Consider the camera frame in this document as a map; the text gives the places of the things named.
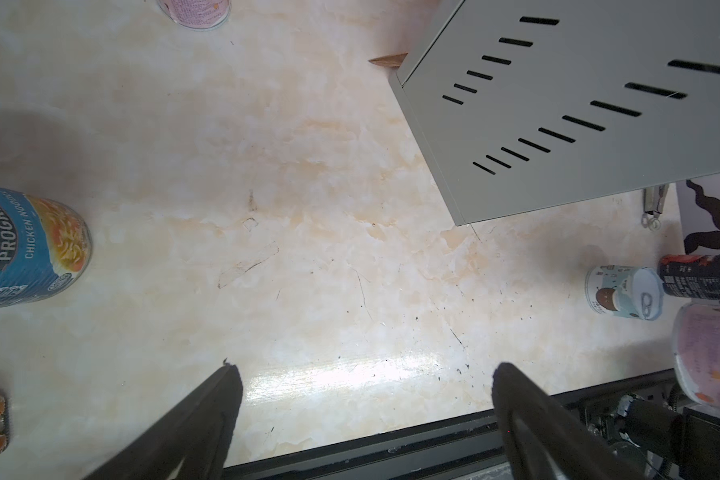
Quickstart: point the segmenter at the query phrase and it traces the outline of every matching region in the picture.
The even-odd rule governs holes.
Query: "marble pattern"
[[[0,0],[0,186],[94,236],[66,292],[0,310],[0,478],[80,478],[208,377],[246,396],[227,465],[667,368],[682,304],[598,316],[584,273],[681,252],[640,192],[454,227],[387,84],[432,0]]]

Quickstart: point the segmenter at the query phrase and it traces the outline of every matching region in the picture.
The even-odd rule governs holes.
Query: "pink container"
[[[174,22],[195,30],[216,28],[230,16],[230,0],[157,0]]]
[[[720,408],[720,306],[690,303],[672,332],[675,374],[692,400]]]

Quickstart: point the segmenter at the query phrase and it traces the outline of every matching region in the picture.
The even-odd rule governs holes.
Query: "ventilation slot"
[[[518,141],[519,141],[520,143],[522,143],[522,144],[528,145],[529,147],[533,147],[533,148],[535,148],[536,150],[541,150],[541,151],[545,152],[546,154],[548,154],[549,152],[552,151],[552,150],[550,150],[549,148],[542,147],[541,145],[537,145],[537,144],[535,144],[534,142],[528,141],[528,140],[526,140],[526,139],[524,139],[524,138],[519,138]]]
[[[467,70],[467,75],[472,75],[473,77],[482,78],[484,80],[493,80],[494,79],[490,75],[486,75],[486,74],[480,73],[480,72],[472,72],[471,70]]]
[[[547,130],[546,128],[539,128],[539,131],[540,131],[541,133],[543,133],[543,134],[551,135],[551,136],[553,136],[553,137],[555,137],[555,138],[559,138],[559,139],[561,139],[561,140],[565,140],[565,141],[568,142],[569,144],[572,144],[573,142],[576,141],[576,139],[574,139],[574,138],[566,137],[566,136],[563,135],[563,134],[558,134],[556,131]]]
[[[554,18],[539,18],[539,17],[520,17],[521,22],[525,23],[537,23],[542,25],[556,25],[560,23],[560,20]]]
[[[483,55],[483,60],[488,60],[489,62],[500,63],[502,65],[509,65],[510,63],[512,63],[511,60],[504,60],[503,58],[489,57],[488,55]]]
[[[592,105],[593,107],[604,108],[605,110],[615,111],[620,114],[629,115],[631,117],[639,117],[642,115],[642,113],[639,111],[629,110],[628,108],[624,108],[624,107],[617,107],[612,104],[607,104],[604,101],[593,100],[590,102],[590,105]]]
[[[472,165],[475,165],[476,167],[482,168],[483,170],[489,172],[491,175],[496,175],[496,172],[494,172],[493,170],[490,170],[490,169],[488,169],[488,168],[486,168],[486,167],[483,167],[483,166],[480,165],[478,162],[472,162]]]
[[[687,94],[679,91],[665,90],[664,88],[650,87],[648,85],[636,84],[634,82],[629,82],[628,84],[625,84],[624,87],[631,88],[633,90],[645,91],[650,94],[661,95],[662,97],[676,98],[677,100],[681,100],[682,98],[688,96]]]
[[[532,44],[534,44],[533,42],[526,42],[525,40],[515,40],[514,38],[505,38],[505,37],[501,37],[499,39],[499,43],[509,43],[512,45],[519,45],[521,47],[529,47]]]
[[[720,65],[711,65],[706,63],[686,62],[685,60],[672,60],[668,63],[671,67],[687,68],[689,70],[698,70],[700,72],[710,72],[720,74]]]
[[[591,128],[592,130],[603,131],[605,129],[605,127],[601,127],[598,124],[591,124],[586,120],[581,120],[580,118],[571,117],[569,115],[563,115],[563,120],[572,121],[575,124],[579,124],[582,127]]]
[[[485,157],[486,157],[487,159],[489,159],[489,160],[493,160],[494,162],[496,162],[497,164],[501,165],[502,167],[512,168],[511,165],[508,165],[508,164],[504,163],[503,161],[501,161],[501,160],[498,159],[498,158],[493,158],[493,157],[491,157],[490,155],[486,155]]]
[[[525,161],[530,160],[528,157],[525,157],[525,156],[523,156],[523,155],[520,155],[518,152],[512,151],[512,150],[510,150],[509,148],[504,148],[504,147],[502,147],[502,148],[501,148],[501,151],[505,151],[505,152],[507,152],[509,155],[514,155],[515,157],[517,157],[517,158],[519,158],[519,159],[521,159],[521,160],[525,160]]]
[[[449,97],[449,96],[447,96],[447,95],[443,95],[443,98],[444,98],[445,100],[450,100],[450,101],[454,102],[455,104],[460,104],[460,105],[463,105],[463,104],[464,104],[463,101],[461,101],[461,100],[456,100],[455,98]]]
[[[468,91],[468,92],[471,93],[471,94],[476,94],[476,93],[478,92],[478,91],[475,90],[474,88],[465,87],[465,86],[460,85],[460,84],[454,84],[454,87],[460,88],[461,90],[464,90],[464,91]]]

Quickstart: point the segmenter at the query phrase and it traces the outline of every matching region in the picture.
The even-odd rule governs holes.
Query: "pink label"
[[[176,23],[190,28],[211,28],[230,12],[230,0],[158,0]]]
[[[696,384],[696,397],[720,408],[720,307],[686,308],[676,354]]]

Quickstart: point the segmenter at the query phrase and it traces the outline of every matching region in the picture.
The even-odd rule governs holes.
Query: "black can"
[[[666,255],[658,272],[667,295],[720,300],[720,255]]]

